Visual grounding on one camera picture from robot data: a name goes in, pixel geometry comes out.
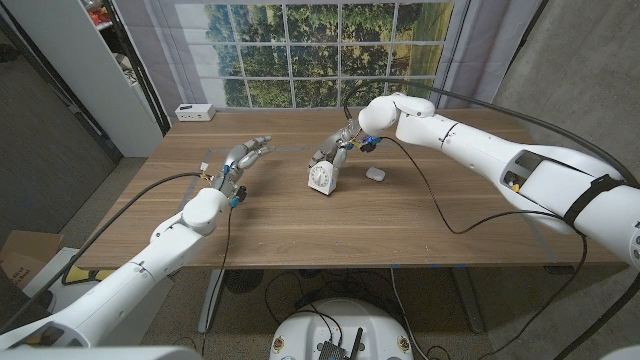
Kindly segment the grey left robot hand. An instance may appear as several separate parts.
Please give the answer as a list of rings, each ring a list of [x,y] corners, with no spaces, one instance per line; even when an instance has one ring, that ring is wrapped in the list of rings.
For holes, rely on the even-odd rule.
[[[219,173],[212,180],[212,187],[227,198],[236,191],[236,183],[246,170],[251,168],[261,156],[274,150],[268,143],[272,137],[261,136],[234,146],[227,154]]]

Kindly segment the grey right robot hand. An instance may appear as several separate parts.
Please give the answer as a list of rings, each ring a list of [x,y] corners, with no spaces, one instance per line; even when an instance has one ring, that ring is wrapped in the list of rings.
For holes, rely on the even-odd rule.
[[[359,125],[347,125],[330,135],[311,157],[308,169],[321,161],[328,161],[334,168],[341,168],[347,159],[348,146],[360,132]]]

